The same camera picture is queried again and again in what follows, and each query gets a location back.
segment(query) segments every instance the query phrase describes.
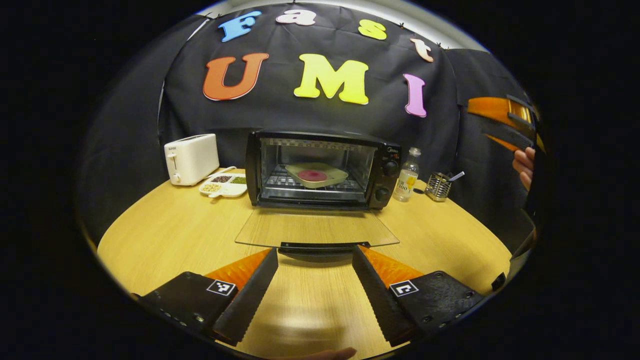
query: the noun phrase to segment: oven control knob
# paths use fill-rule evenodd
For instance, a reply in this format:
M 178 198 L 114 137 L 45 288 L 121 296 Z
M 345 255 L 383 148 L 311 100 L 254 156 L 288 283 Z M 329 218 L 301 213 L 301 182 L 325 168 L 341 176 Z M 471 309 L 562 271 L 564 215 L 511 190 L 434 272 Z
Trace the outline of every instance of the oven control knob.
M 400 173 L 400 169 L 398 168 L 398 164 L 389 161 L 382 166 L 382 172 L 384 172 L 386 176 L 397 176 L 398 173 Z
M 391 193 L 386 188 L 380 188 L 376 190 L 376 200 L 385 202 L 389 200 L 389 197 L 391 197 Z

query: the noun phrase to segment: glass bottle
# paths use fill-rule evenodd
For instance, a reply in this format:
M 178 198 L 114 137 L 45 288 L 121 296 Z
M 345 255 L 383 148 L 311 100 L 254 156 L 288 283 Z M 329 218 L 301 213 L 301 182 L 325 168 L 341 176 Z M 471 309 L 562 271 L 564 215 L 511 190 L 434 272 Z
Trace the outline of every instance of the glass bottle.
M 400 176 L 398 176 L 398 182 L 394 189 L 394 199 L 398 201 L 409 201 L 411 194 L 413 193 L 413 186 L 415 180 L 418 178 L 418 158 L 420 157 L 420 149 L 412 147 L 409 149 L 409 158 L 402 165 L 400 170 Z

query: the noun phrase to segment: white toaster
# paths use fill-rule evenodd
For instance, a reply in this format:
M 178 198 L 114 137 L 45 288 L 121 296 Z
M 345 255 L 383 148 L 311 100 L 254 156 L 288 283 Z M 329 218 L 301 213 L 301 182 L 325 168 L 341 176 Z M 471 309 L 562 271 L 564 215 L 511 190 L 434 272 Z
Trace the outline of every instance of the white toaster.
M 215 134 L 195 135 L 167 143 L 164 157 L 174 185 L 195 185 L 220 167 Z

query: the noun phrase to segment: bottle label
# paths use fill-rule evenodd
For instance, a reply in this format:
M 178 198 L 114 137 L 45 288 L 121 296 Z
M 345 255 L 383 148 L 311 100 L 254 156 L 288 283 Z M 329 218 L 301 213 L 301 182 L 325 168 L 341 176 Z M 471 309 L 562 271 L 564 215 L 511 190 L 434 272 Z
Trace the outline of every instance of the bottle label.
M 415 184 L 416 177 L 408 172 L 400 172 L 398 177 L 398 184 L 396 185 L 396 193 L 401 195 L 411 195 L 411 190 Z

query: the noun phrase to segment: hand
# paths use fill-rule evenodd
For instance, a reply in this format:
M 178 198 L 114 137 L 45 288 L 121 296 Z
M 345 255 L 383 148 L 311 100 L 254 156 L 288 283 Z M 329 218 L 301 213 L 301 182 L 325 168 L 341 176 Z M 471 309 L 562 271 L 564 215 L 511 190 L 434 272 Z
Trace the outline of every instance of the hand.
M 531 179 L 533 178 L 533 162 L 536 157 L 536 151 L 530 147 L 525 151 L 516 150 L 513 153 L 513 168 L 520 173 L 520 181 L 529 191 L 531 187 Z
M 356 349 L 352 347 L 342 350 L 325 350 L 311 355 L 271 357 L 271 360 L 347 360 L 356 354 Z

